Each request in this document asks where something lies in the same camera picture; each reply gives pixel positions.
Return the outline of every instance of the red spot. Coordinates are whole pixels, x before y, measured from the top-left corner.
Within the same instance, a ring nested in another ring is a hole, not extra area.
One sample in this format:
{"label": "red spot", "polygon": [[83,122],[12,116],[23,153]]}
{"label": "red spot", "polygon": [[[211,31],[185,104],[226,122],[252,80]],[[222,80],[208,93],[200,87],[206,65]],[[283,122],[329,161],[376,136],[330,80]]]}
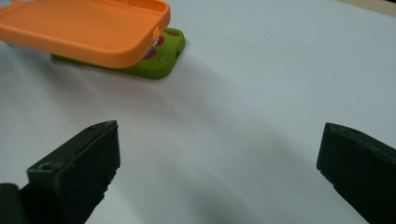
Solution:
{"label": "red spot", "polygon": [[147,54],[147,55],[145,56],[145,59],[146,59],[146,60],[152,59],[156,54],[157,54],[157,51],[156,51],[155,49],[153,49],[153,50],[150,51],[149,54]]}
{"label": "red spot", "polygon": [[166,31],[166,33],[172,36],[179,36],[177,32],[173,32],[173,31]]}
{"label": "red spot", "polygon": [[157,44],[155,46],[160,46],[163,44],[163,41],[165,41],[165,38],[163,38],[163,36],[160,36],[160,38],[158,38]]}

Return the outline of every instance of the white surface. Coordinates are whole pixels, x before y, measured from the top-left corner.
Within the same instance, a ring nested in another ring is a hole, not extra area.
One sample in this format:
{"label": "white surface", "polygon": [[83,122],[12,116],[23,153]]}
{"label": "white surface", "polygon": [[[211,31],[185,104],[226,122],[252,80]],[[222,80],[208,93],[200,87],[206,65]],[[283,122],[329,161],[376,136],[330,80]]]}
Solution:
{"label": "white surface", "polygon": [[365,223],[317,171],[325,122],[396,147],[396,19],[326,0],[169,0],[187,47],[147,80],[0,43],[0,181],[116,119],[88,223]]}

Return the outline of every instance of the phone case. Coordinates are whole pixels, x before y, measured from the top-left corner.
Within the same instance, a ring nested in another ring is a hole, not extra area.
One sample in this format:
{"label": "phone case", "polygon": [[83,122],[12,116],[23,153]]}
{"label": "phone case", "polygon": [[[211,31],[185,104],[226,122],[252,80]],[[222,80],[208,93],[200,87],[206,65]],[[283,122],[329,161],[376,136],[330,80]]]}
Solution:
{"label": "phone case", "polygon": [[180,30],[166,28],[143,59],[134,66],[121,69],[111,69],[53,54],[51,55],[51,58],[54,61],[101,67],[135,76],[159,79],[169,75],[185,45],[185,38]]}
{"label": "phone case", "polygon": [[161,0],[12,0],[0,7],[0,39],[122,68],[138,63],[169,22]]}

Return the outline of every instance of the orange phone case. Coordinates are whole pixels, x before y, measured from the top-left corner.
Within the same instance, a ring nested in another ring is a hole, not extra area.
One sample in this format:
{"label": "orange phone case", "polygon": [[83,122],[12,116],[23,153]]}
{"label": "orange phone case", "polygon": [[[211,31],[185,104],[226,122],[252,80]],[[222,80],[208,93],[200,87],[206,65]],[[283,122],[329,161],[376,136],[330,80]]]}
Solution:
{"label": "orange phone case", "polygon": [[0,39],[123,68],[138,63],[169,22],[161,0],[12,0],[0,7]]}

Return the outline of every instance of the green phone case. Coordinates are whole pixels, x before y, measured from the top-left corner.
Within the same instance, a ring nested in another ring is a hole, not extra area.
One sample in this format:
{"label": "green phone case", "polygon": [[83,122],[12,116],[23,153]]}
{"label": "green phone case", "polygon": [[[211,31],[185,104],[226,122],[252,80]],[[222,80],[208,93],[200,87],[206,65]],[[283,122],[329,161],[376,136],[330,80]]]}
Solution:
{"label": "green phone case", "polygon": [[185,46],[186,41],[184,34],[180,30],[166,28],[143,59],[130,67],[120,69],[106,68],[53,54],[51,54],[51,58],[54,61],[100,67],[106,70],[118,71],[135,76],[159,79],[169,75]]}

